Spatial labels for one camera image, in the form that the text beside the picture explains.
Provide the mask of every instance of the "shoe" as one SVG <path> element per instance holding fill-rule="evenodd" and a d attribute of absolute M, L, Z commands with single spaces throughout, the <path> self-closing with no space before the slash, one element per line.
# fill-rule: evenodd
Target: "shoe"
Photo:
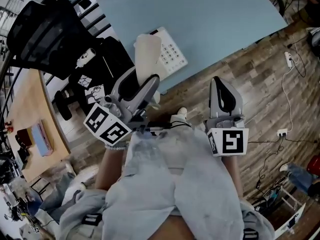
<path fill-rule="evenodd" d="M 176 114 L 177 115 L 182 115 L 184 117 L 184 119 L 186 120 L 187 119 L 187 113 L 188 113 L 188 110 L 183 106 L 178 110 L 178 112 Z"/>
<path fill-rule="evenodd" d="M 71 165 L 71 163 L 70 163 L 69 161 L 67 161 L 67 162 L 65 163 L 65 167 L 66 167 L 66 171 L 67 171 L 68 173 L 70 173 L 70 174 L 72 174 L 72 175 L 74 175 L 74 176 L 77 176 L 74 168 L 72 167 L 72 165 Z"/>
<path fill-rule="evenodd" d="M 79 189 L 80 189 L 81 191 L 85 191 L 85 190 L 87 189 L 86 184 L 84 184 L 83 182 L 81 182 L 81 184 L 79 185 Z"/>
<path fill-rule="evenodd" d="M 288 165 L 289 165 L 288 162 L 285 163 L 285 164 L 283 164 L 283 165 L 281 165 L 279 171 L 280 171 L 280 172 L 286 172 L 286 171 L 288 171 Z"/>
<path fill-rule="evenodd" d="M 281 182 L 281 185 L 286 184 L 289 181 L 289 176 L 287 175 L 284 180 Z"/>

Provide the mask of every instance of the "wooden desk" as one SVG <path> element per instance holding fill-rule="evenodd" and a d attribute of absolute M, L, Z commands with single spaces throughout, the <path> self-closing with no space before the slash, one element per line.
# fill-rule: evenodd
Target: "wooden desk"
<path fill-rule="evenodd" d="M 11 121 L 13 125 L 14 131 L 8 134 L 8 139 L 15 156 L 20 149 L 15 139 L 17 131 L 31 127 L 39 120 L 42 120 L 46 135 L 53 148 L 53 153 L 44 157 L 40 156 L 37 146 L 33 145 L 28 149 L 30 156 L 25 169 L 22 170 L 27 182 L 32 181 L 70 154 L 68 142 L 48 97 L 42 72 L 29 69 L 18 92 L 14 95 L 6 119 L 6 121 Z"/>

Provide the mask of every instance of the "mesh chair back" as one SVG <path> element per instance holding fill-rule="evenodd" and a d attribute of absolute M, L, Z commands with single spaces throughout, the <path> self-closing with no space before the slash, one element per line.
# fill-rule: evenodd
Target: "mesh chair back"
<path fill-rule="evenodd" d="M 30 1 L 7 38 L 8 48 L 18 61 L 62 80 L 75 69 L 77 59 L 99 43 L 100 39 L 86 30 L 68 0 L 50 5 Z"/>

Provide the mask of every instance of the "light blue table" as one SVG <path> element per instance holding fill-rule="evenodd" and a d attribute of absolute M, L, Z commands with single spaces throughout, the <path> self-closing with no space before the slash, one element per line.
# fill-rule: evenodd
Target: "light blue table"
<path fill-rule="evenodd" d="M 269 0 L 97 0 L 131 59 L 138 35 L 165 27 L 188 65 L 161 93 L 224 57 L 287 26 Z"/>

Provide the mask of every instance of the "white cable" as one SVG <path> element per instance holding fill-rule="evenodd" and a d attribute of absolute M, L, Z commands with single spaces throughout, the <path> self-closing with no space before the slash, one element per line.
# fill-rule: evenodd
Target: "white cable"
<path fill-rule="evenodd" d="M 290 122 L 291 122 L 291 129 L 288 130 L 288 132 L 291 132 L 292 129 L 294 128 L 294 123 L 292 122 L 292 115 L 291 115 L 291 104 L 290 104 L 290 101 L 289 101 L 289 98 L 288 98 L 288 95 L 285 91 L 285 88 L 284 88 L 284 78 L 287 74 L 289 74 L 294 68 L 295 68 L 296 64 L 294 64 L 294 66 L 292 68 L 290 68 L 289 72 L 287 73 L 284 73 L 283 76 L 282 76 L 282 90 L 285 94 L 285 97 L 286 97 L 286 100 L 288 101 L 288 104 L 289 104 L 289 113 L 290 113 Z"/>
<path fill-rule="evenodd" d="M 291 60 L 293 61 L 293 63 L 294 63 L 295 65 L 298 65 L 299 57 L 298 57 L 298 60 L 295 61 L 294 58 L 292 57 L 291 53 L 289 53 L 289 56 L 290 56 Z"/>
<path fill-rule="evenodd" d="M 293 34 L 292 34 L 292 39 L 293 39 L 293 43 L 294 43 L 294 47 L 295 47 L 296 57 L 297 57 L 298 60 L 297 60 L 297 61 L 294 61 L 294 58 L 292 57 L 291 54 L 290 54 L 290 55 L 291 55 L 291 59 L 293 60 L 293 62 L 298 65 L 298 62 L 299 62 L 298 49 L 297 49 L 297 43 L 296 43 L 296 41 L 295 41 L 295 37 L 294 37 Z"/>

